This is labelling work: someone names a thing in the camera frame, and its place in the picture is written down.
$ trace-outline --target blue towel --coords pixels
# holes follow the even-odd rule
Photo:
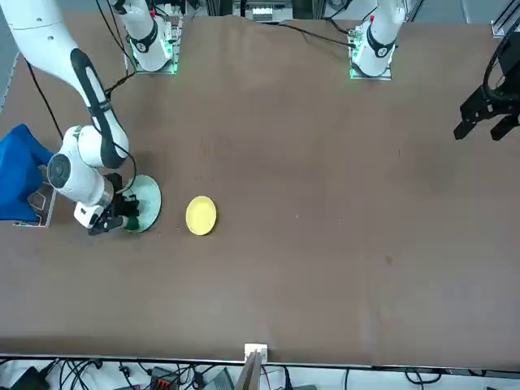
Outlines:
[[[0,141],[0,219],[36,222],[28,196],[38,190],[52,153],[41,146],[28,127],[19,124]]]

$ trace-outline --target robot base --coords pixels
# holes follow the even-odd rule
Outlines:
[[[363,42],[363,35],[366,34],[366,30],[370,22],[366,21],[363,24],[356,26],[354,30],[349,32],[349,43],[353,43],[356,48],[349,48],[349,76],[351,79],[372,79],[372,80],[386,80],[390,81],[392,79],[392,71],[390,69],[390,63],[392,62],[392,55],[390,54],[390,59],[388,62],[387,69],[383,72],[383,74],[373,77],[368,76],[359,69],[358,65],[354,63],[354,59],[359,55],[360,48]]]
[[[161,189],[157,182],[147,175],[137,175],[131,188],[123,191],[125,197],[135,195],[139,201],[139,228],[135,230],[127,229],[131,233],[140,233],[150,228],[157,219],[161,210]]]

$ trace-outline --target metal mount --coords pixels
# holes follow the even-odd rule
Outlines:
[[[260,368],[267,363],[266,344],[244,345],[245,364],[236,382],[235,390],[258,390]]]
[[[520,17],[520,0],[511,0],[504,10],[491,21],[493,36],[495,38],[503,37],[518,17]]]

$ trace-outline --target brown table surface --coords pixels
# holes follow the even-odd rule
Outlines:
[[[67,22],[105,85],[121,77],[99,15]],[[2,223],[0,349],[238,360],[262,342],[278,362],[519,368],[520,137],[452,134],[496,42],[407,24],[399,43],[392,82],[349,80],[339,46],[195,19],[177,76],[113,97],[159,220],[92,238],[60,197],[49,229]],[[89,122],[37,77],[63,129]],[[20,122],[59,147],[21,60],[2,132]],[[184,224],[200,194],[219,211],[206,237]]]

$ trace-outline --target robotic arm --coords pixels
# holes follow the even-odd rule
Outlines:
[[[138,201],[119,195],[119,175],[103,176],[97,170],[121,167],[128,155],[128,138],[92,62],[72,39],[55,0],[0,0],[0,7],[24,57],[74,87],[92,119],[91,125],[67,130],[62,147],[47,167],[49,182],[77,202],[74,216],[90,234],[135,225]],[[151,19],[148,13],[143,16]]]
[[[353,59],[361,72],[377,77],[387,70],[404,21],[403,0],[378,0],[373,16],[362,25],[362,43]]]

